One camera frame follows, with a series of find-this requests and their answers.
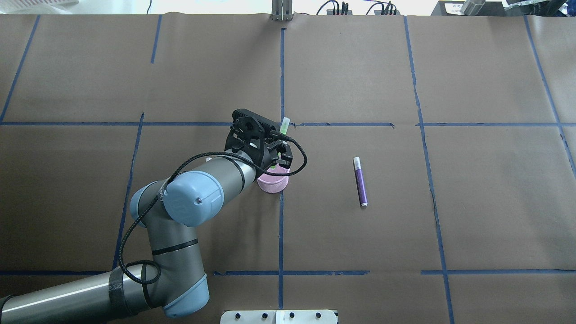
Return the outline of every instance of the metal bracket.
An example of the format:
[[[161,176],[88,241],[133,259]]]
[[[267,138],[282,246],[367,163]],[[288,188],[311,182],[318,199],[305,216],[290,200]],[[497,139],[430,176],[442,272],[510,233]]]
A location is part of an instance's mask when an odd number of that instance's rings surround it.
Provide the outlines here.
[[[227,311],[220,324],[338,324],[331,310]]]
[[[292,0],[272,0],[272,15],[276,21],[292,20]]]
[[[334,9],[326,9],[326,14],[329,16],[333,15],[333,12],[334,12]],[[352,10],[348,10],[347,15],[352,15]]]
[[[374,15],[375,15],[375,16],[382,16],[382,15],[380,14],[381,12],[382,12],[382,10],[374,10]],[[393,15],[390,15],[390,14],[389,14],[389,15],[384,15],[384,16],[400,16],[400,11],[397,10],[397,11],[396,11],[396,14],[393,14]]]

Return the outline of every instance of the blue tape line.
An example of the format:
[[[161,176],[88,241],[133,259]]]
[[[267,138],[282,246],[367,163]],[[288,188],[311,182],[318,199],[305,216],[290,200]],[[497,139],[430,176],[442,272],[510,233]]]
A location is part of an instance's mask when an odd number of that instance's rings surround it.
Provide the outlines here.
[[[156,47],[158,47],[158,37],[160,36],[160,25],[162,24],[162,15],[158,15],[158,24],[156,25],[156,37],[154,38],[154,47],[152,48],[152,59],[150,59],[150,63],[154,64],[154,60],[156,59]]]
[[[26,60],[26,54],[30,49],[30,44],[32,43],[32,39],[34,38],[34,34],[36,33],[36,27],[38,27],[38,22],[40,21],[40,15],[36,16],[36,21],[34,22],[34,27],[32,27],[32,32],[30,32],[30,37],[28,37],[28,42],[26,43],[26,47],[24,48],[24,53],[22,53],[22,58],[20,59],[20,64],[18,65],[18,69],[16,69],[16,74],[14,75],[14,80],[12,81],[12,86],[10,86],[10,91],[8,91],[8,97],[6,97],[6,102],[4,103],[4,109],[2,110],[2,114],[0,115],[0,123],[4,120],[4,116],[6,115],[6,111],[8,110],[8,105],[10,105],[10,99],[12,98],[12,93],[14,93],[14,88],[16,87],[16,82],[18,82],[18,77],[20,76],[20,71],[22,71],[22,66],[24,65],[24,60]]]
[[[298,126],[390,126],[394,127],[393,123],[300,123]]]
[[[145,122],[144,126],[228,126],[230,122]]]
[[[369,274],[369,270],[283,270],[283,276],[365,276]],[[278,276],[279,272],[276,270],[246,270],[246,271],[226,271],[220,273],[214,272],[214,276]]]
[[[33,271],[0,271],[0,276],[95,276],[106,271],[66,271],[66,270],[33,270]]]
[[[412,70],[412,84],[414,85],[414,98],[418,106],[418,120],[420,121],[420,134],[422,136],[422,146],[424,148],[424,159],[426,160],[426,171],[428,173],[428,185],[432,202],[434,204],[434,218],[436,220],[436,238],[438,240],[438,251],[440,252],[440,263],[442,264],[442,276],[444,278],[444,290],[446,292],[446,305],[448,307],[448,317],[450,324],[454,324],[454,312],[452,311],[452,297],[450,295],[450,284],[448,282],[448,273],[446,272],[446,258],[444,256],[444,244],[442,242],[442,231],[440,230],[440,219],[438,217],[438,208],[436,206],[436,194],[434,193],[434,182],[432,180],[432,169],[430,167],[430,158],[428,156],[428,146],[426,145],[426,133],[424,130],[424,120],[422,117],[422,108],[418,91],[416,91],[416,72],[414,70],[414,57],[412,56],[412,45],[410,43],[410,32],[408,30],[408,19],[404,16],[404,29],[406,30],[406,43],[408,45],[408,57],[410,59],[410,69]]]
[[[285,270],[284,271],[284,275],[286,276],[365,276],[369,273],[370,271],[368,270],[337,270],[337,271]]]
[[[139,126],[136,122],[3,122],[3,126]],[[230,122],[143,122],[143,126],[228,126]]]
[[[134,176],[134,164],[136,163],[136,155],[138,154],[138,146],[140,145],[140,135],[142,135],[142,123],[144,121],[144,113],[140,116],[140,125],[136,134],[136,143],[134,144],[134,153],[132,154],[132,164],[130,165],[130,174],[128,176],[128,185],[126,186],[126,195],[124,196],[124,208],[122,209],[122,217],[120,218],[120,228],[118,229],[118,237],[116,238],[116,249],[114,250],[114,260],[112,261],[112,269],[118,265],[118,249],[120,248],[120,241],[124,232],[124,222],[126,221],[126,213],[128,210],[128,202],[130,198],[130,190],[132,189],[132,177]]]
[[[138,126],[134,122],[3,122],[2,126]]]
[[[532,52],[534,53],[534,58],[536,60],[536,65],[538,66],[540,76],[542,77],[542,82],[544,83],[544,89],[546,90],[546,95],[548,96],[550,107],[552,107],[552,112],[554,113],[554,119],[556,120],[558,130],[560,131],[560,137],[562,139],[562,143],[564,144],[564,150],[568,155],[568,162],[570,163],[572,174],[576,178],[576,165],[574,165],[574,158],[572,157],[572,152],[570,151],[570,147],[568,146],[568,142],[566,141],[566,135],[564,134],[564,130],[562,129],[562,126],[560,124],[560,117],[558,117],[558,111],[556,110],[556,105],[554,104],[554,100],[552,99],[552,94],[550,93],[550,88],[548,87],[548,81],[546,81],[544,70],[542,69],[542,65],[540,64],[540,57],[538,56],[538,52],[536,51],[536,46],[534,46],[534,39],[532,38],[532,31],[530,30],[530,23],[528,23],[527,16],[524,16],[524,24],[526,25],[526,32],[528,33],[530,46],[532,47]]]
[[[439,276],[441,270],[423,270],[424,276]],[[563,269],[482,269],[482,270],[448,270],[449,275],[461,274],[576,274],[576,270]]]
[[[425,127],[427,126],[465,126],[465,127],[475,127],[475,126],[489,126],[489,127],[556,127],[556,123],[423,123]]]
[[[284,31],[280,31],[280,122],[284,120]]]
[[[278,309],[284,309],[284,191],[280,191],[280,225],[278,228]]]
[[[258,270],[247,270],[247,271],[226,271],[225,273],[220,273],[218,271],[214,272],[214,276],[277,276],[278,271],[258,271]]]
[[[1,122],[0,126],[139,126],[138,122]],[[143,126],[231,126],[230,122],[143,122]],[[355,123],[355,122],[323,122],[323,123],[290,123],[300,126],[388,126],[396,127],[393,123]],[[488,127],[557,127],[556,123],[423,123],[424,127],[435,126],[488,126]],[[576,123],[560,123],[562,127],[576,127]]]

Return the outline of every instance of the pink cup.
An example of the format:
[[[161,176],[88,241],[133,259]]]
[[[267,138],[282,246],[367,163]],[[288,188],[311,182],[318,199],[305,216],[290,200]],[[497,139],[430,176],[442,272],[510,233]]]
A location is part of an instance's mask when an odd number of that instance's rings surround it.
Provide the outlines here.
[[[275,174],[286,174],[290,172],[290,169],[277,165],[274,169],[270,168],[267,171]],[[258,186],[260,186],[262,190],[269,194],[275,194],[286,188],[288,185],[288,178],[288,176],[272,176],[263,174],[257,179],[257,181]]]

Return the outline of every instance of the green object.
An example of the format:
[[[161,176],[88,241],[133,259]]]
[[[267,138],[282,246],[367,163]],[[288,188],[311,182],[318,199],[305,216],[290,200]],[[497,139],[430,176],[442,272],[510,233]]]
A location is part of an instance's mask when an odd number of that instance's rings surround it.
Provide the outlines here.
[[[284,117],[284,119],[282,119],[282,125],[280,126],[280,133],[286,135],[286,133],[288,132],[288,126],[290,126],[290,118]]]

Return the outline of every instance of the purple marker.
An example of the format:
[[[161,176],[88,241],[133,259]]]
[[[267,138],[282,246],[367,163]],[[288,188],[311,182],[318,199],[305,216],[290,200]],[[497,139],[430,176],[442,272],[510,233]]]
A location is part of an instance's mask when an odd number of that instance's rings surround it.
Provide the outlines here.
[[[366,197],[366,187],[364,186],[364,177],[362,176],[362,167],[360,167],[360,158],[354,158],[354,174],[356,174],[356,186],[358,187],[358,198],[362,207],[368,206]]]

